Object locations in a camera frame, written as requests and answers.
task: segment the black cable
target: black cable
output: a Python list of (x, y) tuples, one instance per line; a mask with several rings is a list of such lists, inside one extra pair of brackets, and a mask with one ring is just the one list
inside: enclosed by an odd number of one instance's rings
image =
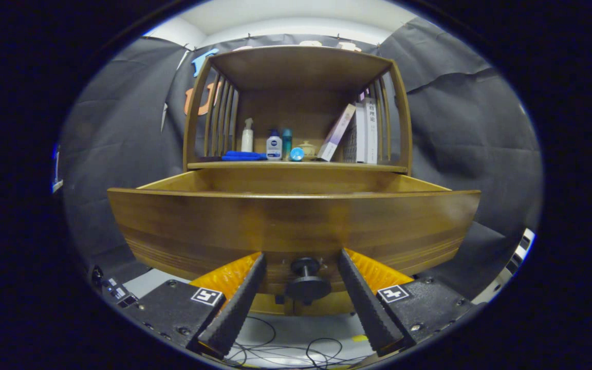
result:
[[(313, 360), (313, 359), (310, 357), (310, 353), (309, 353), (309, 351), (310, 351), (310, 346), (312, 346), (312, 343), (314, 343), (314, 342), (317, 342), (317, 340), (324, 340), (324, 339), (327, 339), (327, 340), (333, 340), (334, 342), (337, 342), (337, 343), (339, 344), (339, 350), (338, 350), (338, 351), (337, 351), (337, 353), (336, 353), (336, 354), (334, 354), (332, 357), (336, 357), (336, 356), (339, 354), (339, 352), (341, 352), (341, 349), (342, 349), (342, 347), (343, 347), (343, 346), (342, 346), (342, 344), (341, 344), (341, 342), (339, 342), (339, 340), (337, 340), (337, 339), (332, 339), (332, 338), (318, 338), (318, 339), (315, 339), (315, 340), (311, 341), (311, 342), (310, 342), (310, 343), (307, 345), (307, 349), (305, 350), (305, 356), (307, 356), (307, 358), (308, 358), (308, 359), (310, 359), (310, 361), (312, 361), (312, 364), (313, 364), (313, 365), (314, 365), (316, 368), (321, 368), (321, 367), (319, 367), (319, 366), (317, 365), (317, 363), (315, 363), (315, 361), (314, 361), (314, 360)], [(328, 360), (327, 360), (327, 357), (324, 357), (324, 358), (326, 358), (326, 368), (328, 368)]]
[[(272, 359), (272, 358), (289, 358), (289, 359), (292, 359), (292, 360), (307, 361), (307, 360), (305, 360), (303, 358), (298, 358), (298, 357), (295, 357), (295, 356), (289, 356), (289, 355), (284, 355), (284, 354), (278, 354), (278, 353), (275, 353), (275, 352), (270, 352), (271, 350), (280, 350), (280, 349), (300, 349), (300, 350), (304, 350), (305, 351), (305, 356), (307, 356), (307, 358), (312, 362), (313, 366), (298, 367), (298, 368), (302, 368), (302, 369), (306, 369), (306, 368), (317, 368), (317, 369), (328, 368), (331, 365), (340, 365), (341, 363), (345, 363), (345, 362), (348, 362), (348, 361), (356, 361), (356, 360), (360, 360), (362, 358), (366, 358), (366, 356), (359, 356), (357, 358), (351, 358), (351, 359), (341, 359), (341, 358), (338, 358), (337, 356), (341, 353), (341, 351), (343, 349), (343, 345), (341, 344), (341, 342), (339, 342), (339, 340), (333, 339), (333, 338), (317, 338), (317, 339), (314, 339), (314, 340), (312, 340), (312, 341), (310, 341), (308, 343), (307, 347), (282, 346), (282, 345), (269, 346), (269, 344), (275, 340), (275, 336), (277, 335), (277, 332), (275, 330), (275, 327), (273, 327), (273, 325), (271, 323), (269, 323), (268, 321), (265, 321), (263, 319), (255, 318), (253, 316), (249, 316), (248, 318), (255, 319), (257, 321), (261, 321), (261, 322), (265, 323), (266, 325), (268, 325), (268, 327), (271, 329), (271, 331), (273, 333), (271, 335), (271, 339), (269, 339), (268, 341), (266, 341), (265, 343), (262, 343), (262, 344), (254, 344), (252, 346), (247, 346), (247, 345), (241, 344), (239, 342), (234, 342), (234, 344), (233, 344), (232, 347), (235, 348), (235, 349), (239, 349), (239, 350), (237, 352), (235, 352), (235, 354), (233, 354), (232, 356), (228, 356), (228, 359), (232, 360), (232, 358), (234, 358), (235, 356), (237, 356), (241, 352), (244, 352), (244, 360), (241, 363), (238, 363), (237, 365), (235, 365), (235, 367), (248, 368), (248, 367), (244, 366), (245, 363), (248, 360), (254, 360), (254, 359), (265, 360), (267, 362), (275, 363), (277, 365), (283, 365), (283, 364), (282, 363), (277, 363), (275, 361), (271, 361), (271, 360), (268, 360), (268, 359)], [(310, 348), (315, 342), (317, 342), (319, 340), (332, 340), (334, 342), (337, 342), (339, 344), (338, 351), (333, 356), (329, 356), (329, 355), (326, 355), (326, 354), (324, 354), (324, 353), (322, 353), (320, 351), (317, 351), (316, 349)], [(315, 360), (315, 359), (311, 358), (310, 351), (312, 353), (314, 353), (314, 354), (319, 354), (320, 356), (322, 356), (324, 358), (324, 360), (319, 361), (319, 360)], [(263, 356), (261, 356), (261, 354), (270, 354), (270, 355), (275, 355), (275, 356), (279, 356), (279, 357), (263, 357)]]

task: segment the floor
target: floor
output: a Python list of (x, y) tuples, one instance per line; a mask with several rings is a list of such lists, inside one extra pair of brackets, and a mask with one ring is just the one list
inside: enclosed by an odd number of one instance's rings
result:
[[(123, 285), (141, 298), (170, 279), (189, 282), (152, 269)], [(251, 313), (226, 359), (249, 367), (342, 370), (373, 353), (356, 314), (296, 318)]]

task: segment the open drawer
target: open drawer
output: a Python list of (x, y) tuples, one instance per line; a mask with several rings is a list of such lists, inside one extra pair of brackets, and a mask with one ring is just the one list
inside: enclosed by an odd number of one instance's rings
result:
[[(200, 169), (138, 189), (112, 188), (120, 231), (141, 262), (195, 279), (256, 251), (267, 274), (251, 308), (323, 315), (353, 307), (336, 267), (346, 247), (404, 274), (452, 258), (480, 191), (451, 191), (382, 171), (326, 168)], [(311, 306), (277, 305), (298, 257), (319, 258), (332, 293)]]

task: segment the shelf board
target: shelf board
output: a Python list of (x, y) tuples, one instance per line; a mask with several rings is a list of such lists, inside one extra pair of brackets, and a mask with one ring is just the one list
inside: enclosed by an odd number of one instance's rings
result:
[(224, 52), (212, 66), (240, 91), (305, 89), (353, 91), (385, 73), (392, 61), (334, 47), (278, 45)]
[(289, 161), (221, 161), (221, 162), (191, 162), (191, 169), (338, 169), (359, 171), (384, 171), (405, 173), (403, 166), (389, 166), (385, 164), (340, 163), (340, 162), (289, 162)]

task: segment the white book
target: white book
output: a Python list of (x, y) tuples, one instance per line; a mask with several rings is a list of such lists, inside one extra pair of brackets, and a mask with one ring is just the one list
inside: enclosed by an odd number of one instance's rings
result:
[(317, 157), (323, 159), (324, 161), (330, 162), (335, 154), (335, 150), (339, 145), (339, 141), (341, 141), (342, 136), (344, 136), (344, 131), (350, 122), (350, 119), (353, 117), (353, 113), (355, 112), (355, 105), (348, 104), (344, 112), (339, 116), (338, 120), (335, 122), (335, 125), (328, 133), (326, 140), (324, 141), (324, 145), (321, 146), (319, 149), (319, 154)]
[(364, 105), (355, 103), (355, 115), (348, 124), (344, 140), (344, 162), (366, 163), (367, 158), (367, 124)]
[(355, 105), (355, 131), (355, 162), (367, 163), (367, 117), (362, 103), (356, 103)]
[(367, 120), (367, 163), (378, 163), (378, 119), (376, 119), (376, 99), (364, 98), (364, 110)]

